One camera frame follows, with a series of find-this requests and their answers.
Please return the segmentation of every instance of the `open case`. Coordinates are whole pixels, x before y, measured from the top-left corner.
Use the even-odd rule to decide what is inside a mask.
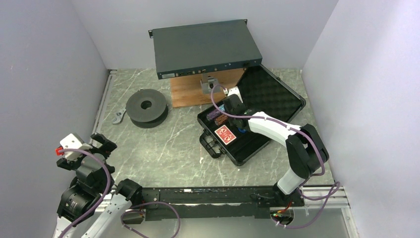
[[[256,112],[265,112],[281,121],[290,122],[306,105],[303,97],[263,65],[247,68],[236,86],[247,108]],[[223,101],[217,102],[217,105],[223,105]],[[212,105],[197,115],[198,122],[204,128],[200,143],[213,158],[226,154],[235,165],[241,166],[270,141],[268,137],[261,134],[250,131],[241,132],[238,128],[231,126],[228,121],[216,125],[214,119],[207,118],[207,115],[214,110]],[[226,125],[236,136],[236,139],[228,144],[225,144],[215,133],[223,125]]]

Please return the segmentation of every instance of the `orange wire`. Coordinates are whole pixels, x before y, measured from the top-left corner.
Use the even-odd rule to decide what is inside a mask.
[[[277,213],[285,213],[291,205],[292,205],[292,202],[289,202],[289,204],[287,205],[287,207],[284,210],[279,210],[279,211],[277,211]]]

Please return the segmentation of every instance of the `gray wall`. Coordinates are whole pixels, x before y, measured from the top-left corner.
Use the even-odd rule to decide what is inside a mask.
[[[51,237],[73,178],[54,149],[89,138],[107,71],[69,0],[15,0],[0,4],[0,75],[0,236]]]
[[[420,2],[340,0],[303,69],[362,238],[419,237]]]
[[[72,0],[107,68],[154,68],[148,30],[232,19],[267,67],[302,68],[338,0]]]

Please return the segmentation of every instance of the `marble tabletop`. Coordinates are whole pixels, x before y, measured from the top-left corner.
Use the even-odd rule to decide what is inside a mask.
[[[272,69],[307,100],[305,108],[292,124],[316,125],[304,84],[297,69]],[[156,89],[168,101],[169,115],[159,126],[143,129],[125,115],[121,124],[113,125],[114,113],[140,89]],[[171,105],[169,80],[158,80],[155,69],[118,70],[106,106],[100,133],[118,146],[107,162],[115,166],[116,183],[132,179],[143,187],[244,186],[273,185],[288,169],[286,148],[271,141],[243,166],[235,166],[226,155],[213,159],[199,142],[203,132],[197,114],[209,105],[176,108]],[[333,184],[328,163],[326,173],[311,178],[308,184]]]

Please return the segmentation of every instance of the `red playing card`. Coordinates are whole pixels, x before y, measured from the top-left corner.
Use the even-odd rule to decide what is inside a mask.
[[[234,139],[236,139],[236,136],[229,130],[229,128],[227,128],[226,125],[215,130],[215,132],[225,145],[229,144]]]

